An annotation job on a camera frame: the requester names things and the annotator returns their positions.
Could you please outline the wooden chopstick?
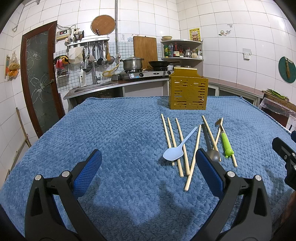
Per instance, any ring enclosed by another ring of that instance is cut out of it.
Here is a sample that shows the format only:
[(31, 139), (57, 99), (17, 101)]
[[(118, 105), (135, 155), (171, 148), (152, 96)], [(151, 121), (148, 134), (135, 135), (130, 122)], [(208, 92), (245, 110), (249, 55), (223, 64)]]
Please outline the wooden chopstick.
[(194, 154), (193, 154), (192, 163), (191, 163), (191, 168), (190, 168), (190, 174), (187, 177), (187, 181), (186, 181), (186, 184), (185, 184), (184, 191), (188, 191), (189, 187), (190, 187), (190, 184), (191, 184), (191, 180), (192, 180), (192, 176), (193, 176), (193, 172), (194, 172), (194, 168), (195, 168), (195, 164), (196, 164), (196, 152), (197, 152), (198, 147), (199, 147), (200, 135), (201, 135), (201, 125), (199, 125), (196, 145), (195, 145)]
[[(209, 127), (209, 125), (208, 125), (208, 123), (207, 123), (207, 121), (206, 121), (206, 118), (205, 118), (204, 116), (202, 116), (202, 118), (203, 118), (204, 124), (205, 124), (205, 126), (206, 126), (206, 128), (207, 128), (208, 134), (209, 134), (209, 136), (210, 136), (210, 138), (211, 138), (211, 141), (212, 141), (213, 147), (214, 147), (215, 150), (218, 151), (217, 144), (215, 143), (215, 139), (214, 139), (213, 134), (212, 134), (212, 132), (211, 132), (211, 130), (210, 130), (210, 127)], [(230, 156), (230, 157), (232, 158), (232, 161), (233, 161), (233, 165), (234, 165), (234, 167), (238, 167), (238, 165), (237, 165), (237, 161), (236, 161), (236, 158), (235, 158), (234, 154), (233, 154), (232, 156)]]
[[(177, 118), (176, 118), (176, 123), (177, 123), (178, 131), (179, 131), (179, 135), (180, 135), (180, 140), (183, 141), (184, 140), (183, 133), (182, 133), (181, 126), (180, 126), (180, 123), (179, 123)], [(188, 160), (186, 146), (183, 145), (182, 149), (183, 149), (183, 152), (184, 152), (186, 174), (187, 174), (187, 176), (189, 176), (190, 175), (190, 167), (189, 167), (189, 160)]]
[(219, 137), (220, 137), (220, 134), (221, 134), (221, 128), (220, 128), (220, 125), (223, 123), (223, 118), (220, 118), (219, 120), (217, 120), (217, 122), (215, 122), (215, 126), (218, 127), (218, 132), (217, 132), (217, 135), (216, 135), (216, 138), (215, 138), (215, 143), (217, 144), (218, 143), (218, 140), (219, 140)]
[(165, 121), (165, 118), (164, 118), (163, 114), (161, 114), (161, 118), (162, 118), (162, 122), (163, 122), (163, 125), (164, 125), (164, 131), (165, 131), (166, 141), (168, 143), (168, 148), (171, 148), (171, 141), (170, 141), (170, 138), (169, 138), (167, 125), (166, 125), (166, 121)]
[[(177, 147), (177, 145), (176, 145), (176, 141), (175, 141), (174, 132), (173, 132), (173, 129), (172, 129), (172, 126), (171, 126), (170, 119), (167, 118), (167, 120), (168, 120), (168, 125), (169, 125), (169, 129), (170, 129), (170, 133), (171, 133), (171, 140), (173, 142), (173, 147), (175, 148), (175, 147)], [(184, 173), (183, 173), (183, 169), (182, 169), (180, 159), (177, 159), (177, 165), (178, 165), (178, 170), (179, 170), (180, 177), (184, 177)]]

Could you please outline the grey metal spoon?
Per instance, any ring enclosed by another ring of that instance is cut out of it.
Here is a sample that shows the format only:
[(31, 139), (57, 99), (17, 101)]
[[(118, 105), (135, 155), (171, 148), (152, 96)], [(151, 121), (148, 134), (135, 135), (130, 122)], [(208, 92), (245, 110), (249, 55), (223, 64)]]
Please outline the grey metal spoon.
[(212, 161), (219, 162), (220, 154), (219, 154), (219, 152), (217, 150), (212, 149), (212, 146), (211, 146), (211, 143), (210, 143), (210, 140), (209, 140), (208, 131), (207, 131), (207, 128), (206, 128), (204, 123), (202, 124), (202, 130), (203, 130), (205, 142), (206, 142), (206, 145), (207, 145), (206, 153), (208, 154), (208, 156), (210, 157), (210, 159)]

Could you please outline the light blue plastic spoon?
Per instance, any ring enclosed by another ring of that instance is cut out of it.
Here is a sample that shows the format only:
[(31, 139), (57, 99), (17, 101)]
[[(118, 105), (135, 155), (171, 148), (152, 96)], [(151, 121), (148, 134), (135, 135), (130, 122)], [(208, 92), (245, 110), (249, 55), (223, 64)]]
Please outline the light blue plastic spoon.
[(184, 140), (177, 146), (173, 148), (168, 148), (164, 153), (163, 153), (163, 158), (168, 160), (168, 161), (175, 161), (182, 157), (184, 155), (182, 146), (185, 144), (185, 142), (192, 136), (194, 132), (197, 130), (197, 126), (192, 129), (192, 131), (184, 138)]

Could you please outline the blue fleece table cloth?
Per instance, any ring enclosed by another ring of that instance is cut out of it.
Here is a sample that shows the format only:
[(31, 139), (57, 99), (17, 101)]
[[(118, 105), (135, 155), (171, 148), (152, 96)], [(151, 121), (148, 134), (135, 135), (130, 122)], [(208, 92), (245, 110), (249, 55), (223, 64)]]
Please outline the blue fleece table cloth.
[(260, 175), (272, 220), (281, 216), (292, 189), (272, 141), (279, 137), (291, 148), (295, 143), (269, 115), (229, 96), (208, 97), (205, 110), (172, 110), (167, 97), (88, 98), (28, 149), (1, 188), (1, 206), (24, 233), (34, 177), (56, 177), (98, 149), (102, 165), (79, 202), (107, 240), (190, 240), (218, 199), (198, 168), (184, 191), (186, 179), (162, 157), (168, 147), (162, 118), (171, 120), (176, 139), (204, 121), (215, 135), (215, 122), (223, 118), (238, 166), (229, 158), (221, 165), (240, 177)]

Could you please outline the yellow perforated utensil holder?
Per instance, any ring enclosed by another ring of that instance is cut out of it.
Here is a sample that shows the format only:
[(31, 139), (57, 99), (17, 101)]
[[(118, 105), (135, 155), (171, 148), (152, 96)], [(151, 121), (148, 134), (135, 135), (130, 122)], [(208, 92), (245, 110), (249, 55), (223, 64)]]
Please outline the yellow perforated utensil holder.
[(205, 110), (208, 84), (196, 68), (175, 67), (169, 76), (170, 109)]

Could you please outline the brown glass door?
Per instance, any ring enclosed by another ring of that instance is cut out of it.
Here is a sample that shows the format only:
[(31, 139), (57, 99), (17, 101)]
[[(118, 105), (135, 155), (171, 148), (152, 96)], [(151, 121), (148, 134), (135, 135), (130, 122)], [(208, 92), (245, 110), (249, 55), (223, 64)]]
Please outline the brown glass door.
[(54, 68), (56, 28), (56, 21), (42, 25), (21, 41), (23, 95), (37, 137), (65, 115)]

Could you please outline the corner shelf with bottles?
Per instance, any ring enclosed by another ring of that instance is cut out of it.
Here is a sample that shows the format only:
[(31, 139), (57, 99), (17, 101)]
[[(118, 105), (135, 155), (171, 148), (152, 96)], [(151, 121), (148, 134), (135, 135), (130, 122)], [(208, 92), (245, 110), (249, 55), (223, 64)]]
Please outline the corner shelf with bottles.
[(196, 68), (199, 73), (203, 72), (203, 41), (163, 36), (159, 48), (161, 60), (168, 61), (172, 65)]

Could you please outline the black wok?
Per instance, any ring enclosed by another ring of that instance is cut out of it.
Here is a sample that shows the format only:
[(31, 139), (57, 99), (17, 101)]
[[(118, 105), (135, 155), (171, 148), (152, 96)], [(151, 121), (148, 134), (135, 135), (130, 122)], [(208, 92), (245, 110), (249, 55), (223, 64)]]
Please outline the black wok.
[(180, 61), (149, 61), (149, 65), (153, 69), (164, 69), (167, 68), (170, 64), (179, 63)]

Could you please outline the gas stove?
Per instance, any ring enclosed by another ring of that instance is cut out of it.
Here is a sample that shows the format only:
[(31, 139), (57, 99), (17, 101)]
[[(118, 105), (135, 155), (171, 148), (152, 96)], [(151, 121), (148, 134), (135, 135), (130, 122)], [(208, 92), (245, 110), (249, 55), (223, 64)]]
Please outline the gas stove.
[(174, 70), (164, 71), (142, 71), (142, 72), (121, 72), (119, 73), (120, 80), (140, 80), (140, 79), (152, 79), (152, 78), (167, 78), (173, 74)]

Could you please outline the steel sink faucet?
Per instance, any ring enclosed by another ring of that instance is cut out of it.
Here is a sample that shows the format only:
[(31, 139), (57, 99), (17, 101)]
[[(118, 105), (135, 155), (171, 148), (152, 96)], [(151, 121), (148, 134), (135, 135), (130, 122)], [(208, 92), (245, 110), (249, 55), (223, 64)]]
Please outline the steel sink faucet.
[(95, 57), (93, 55), (89, 54), (87, 68), (92, 73), (92, 83), (93, 84), (97, 84), (97, 81), (99, 80), (99, 78), (97, 77), (97, 74), (96, 74), (96, 67), (98, 67), (97, 60), (95, 59)]

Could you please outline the wooden cutting board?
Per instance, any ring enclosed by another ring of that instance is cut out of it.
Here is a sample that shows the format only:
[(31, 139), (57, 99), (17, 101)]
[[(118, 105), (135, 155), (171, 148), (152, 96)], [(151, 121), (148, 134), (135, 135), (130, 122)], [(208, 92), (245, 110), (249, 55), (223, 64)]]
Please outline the wooden cutting board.
[(149, 61), (158, 61), (157, 40), (152, 37), (133, 37), (134, 56), (142, 58), (142, 68), (150, 68)]

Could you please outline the hanging utensil rack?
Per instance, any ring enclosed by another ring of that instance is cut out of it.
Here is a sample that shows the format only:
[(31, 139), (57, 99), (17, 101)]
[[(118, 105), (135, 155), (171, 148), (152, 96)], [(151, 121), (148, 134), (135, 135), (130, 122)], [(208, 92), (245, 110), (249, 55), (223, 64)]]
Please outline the hanging utensil rack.
[(97, 67), (107, 68), (112, 65), (115, 58), (109, 52), (109, 37), (96, 37), (77, 40), (67, 44), (69, 62), (80, 63), (80, 68), (89, 72)]

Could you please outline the steel cooking pot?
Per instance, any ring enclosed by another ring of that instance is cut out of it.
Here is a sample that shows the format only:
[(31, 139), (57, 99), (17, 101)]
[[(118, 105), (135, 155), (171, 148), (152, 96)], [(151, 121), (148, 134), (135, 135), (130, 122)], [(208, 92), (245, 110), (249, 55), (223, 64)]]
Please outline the steel cooking pot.
[(123, 63), (123, 69), (125, 72), (141, 72), (142, 71), (142, 61), (144, 58), (131, 56), (125, 60), (120, 59)]

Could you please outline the round woven tray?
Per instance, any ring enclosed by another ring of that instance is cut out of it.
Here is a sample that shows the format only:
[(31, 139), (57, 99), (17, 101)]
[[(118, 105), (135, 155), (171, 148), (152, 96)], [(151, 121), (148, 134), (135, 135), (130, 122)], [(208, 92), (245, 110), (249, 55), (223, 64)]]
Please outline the round woven tray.
[(91, 23), (91, 30), (98, 36), (108, 35), (115, 29), (115, 20), (109, 15), (97, 16)]

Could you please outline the green round wall board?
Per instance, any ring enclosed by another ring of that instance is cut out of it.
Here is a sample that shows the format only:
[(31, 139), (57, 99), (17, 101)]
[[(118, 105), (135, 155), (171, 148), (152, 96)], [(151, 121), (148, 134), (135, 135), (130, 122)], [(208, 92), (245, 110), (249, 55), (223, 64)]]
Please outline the green round wall board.
[(287, 83), (295, 82), (295, 64), (293, 61), (288, 59), (286, 56), (280, 58), (278, 63), (278, 71), (280, 73), (281, 78)]

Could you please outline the white wall socket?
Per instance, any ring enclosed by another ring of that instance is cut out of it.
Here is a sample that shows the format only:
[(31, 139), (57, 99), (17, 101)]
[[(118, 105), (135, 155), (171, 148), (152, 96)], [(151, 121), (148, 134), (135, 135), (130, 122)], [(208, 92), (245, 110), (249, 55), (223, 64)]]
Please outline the white wall socket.
[(251, 49), (242, 49), (243, 59), (249, 61), (252, 55)]

